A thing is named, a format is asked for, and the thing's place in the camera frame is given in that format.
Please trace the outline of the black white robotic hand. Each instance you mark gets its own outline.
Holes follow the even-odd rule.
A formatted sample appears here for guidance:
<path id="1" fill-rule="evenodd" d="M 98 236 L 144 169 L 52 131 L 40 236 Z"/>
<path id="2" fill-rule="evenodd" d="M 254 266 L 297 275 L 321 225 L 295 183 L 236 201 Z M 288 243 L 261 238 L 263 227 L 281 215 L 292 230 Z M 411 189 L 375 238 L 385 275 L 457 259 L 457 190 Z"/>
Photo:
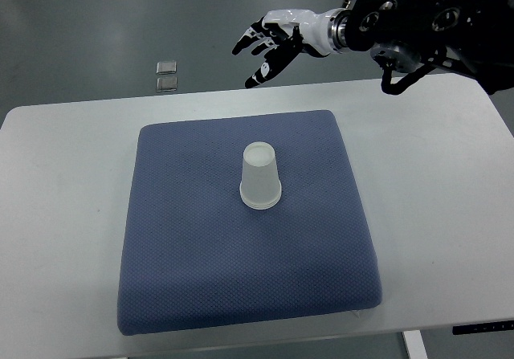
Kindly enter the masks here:
<path id="1" fill-rule="evenodd" d="M 298 55 L 324 58 L 347 49 L 345 25 L 349 11 L 336 8 L 317 14 L 311 10 L 271 10 L 253 22 L 235 44 L 233 55 L 251 48 L 264 54 L 263 63 L 246 81 L 255 88 L 275 78 Z"/>

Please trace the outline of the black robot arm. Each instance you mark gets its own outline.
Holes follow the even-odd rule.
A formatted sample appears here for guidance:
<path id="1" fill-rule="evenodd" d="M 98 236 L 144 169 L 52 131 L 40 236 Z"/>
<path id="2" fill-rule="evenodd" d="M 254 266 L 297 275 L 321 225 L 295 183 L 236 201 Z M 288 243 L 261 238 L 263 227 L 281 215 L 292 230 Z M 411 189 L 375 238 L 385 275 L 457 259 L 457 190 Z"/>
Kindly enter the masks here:
<path id="1" fill-rule="evenodd" d="M 513 87 L 513 0 L 357 0 L 345 42 L 352 51 L 400 43 L 423 72 L 467 76 L 489 95 Z"/>

